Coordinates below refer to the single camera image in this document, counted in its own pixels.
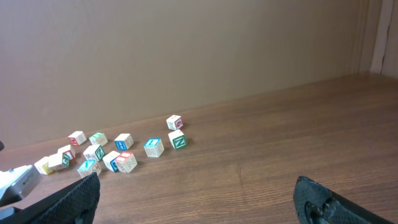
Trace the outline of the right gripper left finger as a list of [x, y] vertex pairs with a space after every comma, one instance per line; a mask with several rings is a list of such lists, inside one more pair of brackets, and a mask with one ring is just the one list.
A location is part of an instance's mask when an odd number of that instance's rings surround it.
[[92, 224], [100, 200], [100, 180], [92, 173], [41, 201], [1, 219], [3, 224]]

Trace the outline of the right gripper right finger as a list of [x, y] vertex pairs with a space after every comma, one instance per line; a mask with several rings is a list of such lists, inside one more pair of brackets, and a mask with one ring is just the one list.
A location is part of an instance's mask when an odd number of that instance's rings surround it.
[[298, 177], [293, 200], [300, 224], [392, 224], [306, 176]]

